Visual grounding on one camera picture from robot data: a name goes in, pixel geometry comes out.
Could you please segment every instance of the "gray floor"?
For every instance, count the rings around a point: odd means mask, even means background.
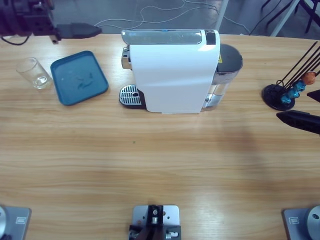
[[[201,1],[215,5],[219,10],[221,0],[189,0],[193,2]],[[282,0],[276,10],[262,21],[253,32],[253,35],[269,36],[280,18],[273,21],[266,28],[267,21],[274,16],[290,0]],[[256,23],[269,13],[278,0],[272,0],[264,9],[260,11],[265,0],[229,0],[225,16],[238,23],[245,25],[250,31]],[[146,6],[157,6],[162,9],[179,8],[183,0],[54,0],[55,10],[53,11],[54,21],[57,24],[84,22],[96,24],[105,19],[127,19],[141,20],[140,11]],[[188,9],[206,7],[205,4],[185,3],[180,9],[159,10],[156,8],[146,8],[143,11],[145,21],[160,22],[182,14]],[[143,23],[138,29],[214,29],[218,14],[213,9],[200,8],[191,10],[184,15],[163,23]],[[300,7],[296,14],[292,14],[286,24],[278,34],[278,37],[320,39],[320,27],[312,22],[311,28],[305,34],[305,29],[309,20],[307,12]],[[107,21],[102,24],[112,24],[123,29],[128,29],[139,25],[139,22],[128,21]],[[103,26],[103,33],[120,33],[121,29]],[[222,34],[245,34],[248,32],[226,19],[222,21],[220,30]]]

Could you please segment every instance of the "empty glass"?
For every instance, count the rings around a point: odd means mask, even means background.
[[[16,71],[30,81],[36,89],[44,89],[52,82],[52,78],[37,59],[28,57],[16,65]]]

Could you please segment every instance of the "white cable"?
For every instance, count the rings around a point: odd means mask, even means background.
[[[234,24],[237,24],[237,25],[243,27],[243,28],[248,32],[248,34],[250,33],[249,29],[248,29],[245,25],[243,25],[243,24],[241,24],[241,23],[238,23],[238,22],[236,22],[236,21],[233,21],[232,19],[227,18],[226,16],[223,16],[223,18],[224,18],[224,19],[227,19],[228,21],[230,21],[230,22],[232,22],[232,23],[234,23]]]
[[[211,9],[211,10],[215,10],[217,12],[217,14],[219,15],[219,11],[217,10],[217,7],[215,5],[212,5],[212,4],[209,4],[207,2],[203,2],[203,1],[189,1],[189,0],[182,0],[183,4],[180,6],[180,7],[175,7],[175,8],[170,8],[170,9],[165,9],[165,8],[160,8],[160,7],[157,7],[157,6],[145,6],[143,7],[141,10],[140,10],[140,15],[141,15],[141,18],[142,20],[129,20],[129,19],[106,19],[106,20],[102,20],[98,23],[96,23],[94,26],[97,26],[97,27],[114,27],[114,28],[118,28],[118,29],[124,29],[123,27],[119,27],[119,26],[116,26],[116,25],[112,25],[112,24],[103,24],[103,25],[99,25],[101,23],[104,23],[104,22],[107,22],[107,21],[125,21],[125,22],[131,22],[131,23],[140,23],[138,24],[137,26],[133,26],[133,27],[128,27],[128,28],[125,28],[125,29],[135,29],[135,28],[138,28],[140,27],[143,23],[148,23],[148,24],[161,24],[161,23],[167,23],[169,21],[172,21],[174,19],[177,19],[179,17],[181,17],[182,15],[186,14],[187,12],[191,11],[191,10],[195,10],[195,9]],[[163,21],[145,21],[145,18],[144,18],[144,15],[142,14],[143,10],[144,9],[147,9],[147,8],[155,8],[155,9],[159,9],[159,10],[162,10],[162,11],[171,11],[171,10],[178,10],[178,9],[181,9],[185,6],[186,3],[190,3],[190,4],[205,4],[206,6],[199,6],[199,7],[194,7],[194,8],[190,8],[186,11],[184,11],[183,13],[179,14],[178,16],[175,16],[173,18],[170,18],[168,20],[163,20]],[[229,19],[225,16],[223,16],[223,18],[225,18],[226,20],[236,24],[236,25],[239,25],[241,27],[243,27],[248,33],[250,33],[250,31],[248,30],[248,28],[241,24],[241,23],[238,23],[236,21],[233,21],[232,19]]]
[[[179,14],[178,16],[175,16],[175,17],[173,17],[173,18],[170,18],[170,19],[168,19],[168,20],[163,20],[163,21],[145,21],[143,15],[142,15],[142,20],[108,19],[107,21],[120,20],[120,21],[133,22],[133,23],[140,22],[140,24],[137,25],[137,26],[133,26],[133,27],[126,28],[126,29],[135,29],[135,28],[141,26],[143,23],[147,23],[147,24],[161,24],[161,23],[166,23],[166,22],[172,21],[172,20],[174,20],[174,19],[177,19],[177,18],[179,18],[180,16],[186,14],[187,12],[189,12],[189,11],[191,11],[191,10],[195,10],[195,9],[213,9],[213,10],[216,10],[215,8],[212,8],[212,7],[198,6],[198,7],[194,7],[194,8],[188,9],[188,10],[184,11],[183,13]],[[119,27],[119,26],[112,25],[112,24],[103,24],[103,25],[99,25],[98,27],[106,27],[106,26],[115,27],[115,28],[118,28],[118,29],[123,29],[123,27]]]

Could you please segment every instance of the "teal plastic tray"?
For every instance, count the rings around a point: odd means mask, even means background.
[[[108,81],[91,51],[61,58],[50,69],[63,105],[74,105],[108,90]]]

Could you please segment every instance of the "wood grain surface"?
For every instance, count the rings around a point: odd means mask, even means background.
[[[178,205],[184,240],[284,240],[281,210],[320,204],[320,138],[282,123],[261,99],[314,42],[222,35],[244,65],[221,104],[199,114],[121,106],[134,83],[120,35],[0,44],[0,203],[29,207],[27,240],[126,240],[135,205]],[[36,57],[92,51],[106,93],[74,106],[15,71]],[[307,92],[295,110],[320,115]]]

